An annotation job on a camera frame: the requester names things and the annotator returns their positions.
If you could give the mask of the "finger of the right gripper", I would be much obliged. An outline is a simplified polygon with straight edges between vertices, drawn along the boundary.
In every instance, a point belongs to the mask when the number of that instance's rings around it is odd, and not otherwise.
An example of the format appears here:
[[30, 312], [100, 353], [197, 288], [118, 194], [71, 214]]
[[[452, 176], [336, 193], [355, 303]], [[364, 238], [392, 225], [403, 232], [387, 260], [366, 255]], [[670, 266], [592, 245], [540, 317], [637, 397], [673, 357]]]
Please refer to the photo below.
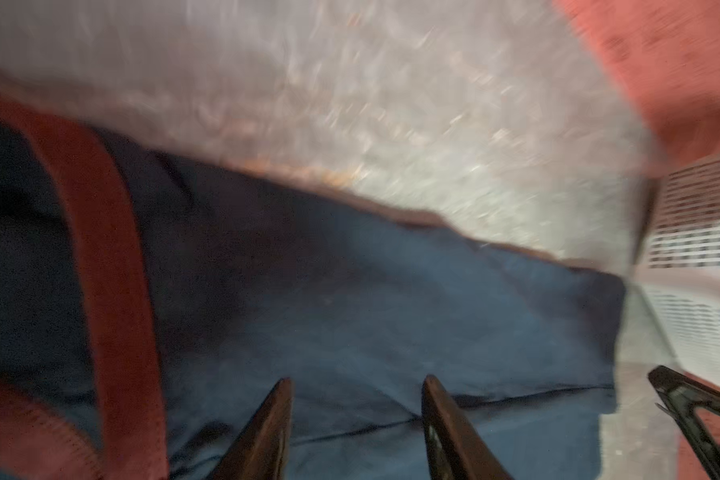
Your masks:
[[673, 418], [709, 479], [720, 479], [720, 442], [700, 411], [720, 418], [720, 391], [666, 366], [648, 373], [648, 380]]

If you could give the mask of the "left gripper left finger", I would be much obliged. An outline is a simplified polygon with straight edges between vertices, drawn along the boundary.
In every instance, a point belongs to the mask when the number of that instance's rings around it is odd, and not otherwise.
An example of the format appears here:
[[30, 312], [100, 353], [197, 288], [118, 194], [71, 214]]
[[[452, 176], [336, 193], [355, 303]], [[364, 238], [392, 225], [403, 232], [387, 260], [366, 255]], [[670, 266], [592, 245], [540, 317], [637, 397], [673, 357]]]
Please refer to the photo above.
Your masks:
[[283, 479], [291, 433], [292, 399], [291, 380], [278, 380], [209, 479]]

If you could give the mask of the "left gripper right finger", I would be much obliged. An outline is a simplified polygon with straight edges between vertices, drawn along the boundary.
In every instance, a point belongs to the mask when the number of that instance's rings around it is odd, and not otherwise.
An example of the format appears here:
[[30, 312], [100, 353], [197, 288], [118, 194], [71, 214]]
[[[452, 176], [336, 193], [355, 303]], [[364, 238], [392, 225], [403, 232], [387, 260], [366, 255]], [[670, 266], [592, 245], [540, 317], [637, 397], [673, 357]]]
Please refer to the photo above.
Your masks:
[[422, 384], [421, 411], [431, 479], [511, 479], [434, 375]]

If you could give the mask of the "navy tank top red trim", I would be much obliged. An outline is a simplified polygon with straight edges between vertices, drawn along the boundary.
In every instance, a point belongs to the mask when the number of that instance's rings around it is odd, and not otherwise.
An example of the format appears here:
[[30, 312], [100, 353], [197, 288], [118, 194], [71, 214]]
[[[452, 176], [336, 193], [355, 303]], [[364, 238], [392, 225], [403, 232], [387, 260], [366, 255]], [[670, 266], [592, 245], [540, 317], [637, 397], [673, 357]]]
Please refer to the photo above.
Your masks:
[[594, 479], [622, 281], [0, 99], [0, 479], [206, 479], [292, 382], [289, 479], [424, 479], [436, 376], [516, 479]]

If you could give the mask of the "white plastic laundry basket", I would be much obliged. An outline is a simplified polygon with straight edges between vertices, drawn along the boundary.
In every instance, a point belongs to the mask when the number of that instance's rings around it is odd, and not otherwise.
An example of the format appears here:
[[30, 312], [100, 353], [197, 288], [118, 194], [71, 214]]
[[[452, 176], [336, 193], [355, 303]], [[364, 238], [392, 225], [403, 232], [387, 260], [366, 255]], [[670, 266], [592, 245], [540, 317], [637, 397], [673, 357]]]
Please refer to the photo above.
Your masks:
[[720, 154], [662, 180], [634, 279], [681, 368], [720, 387]]

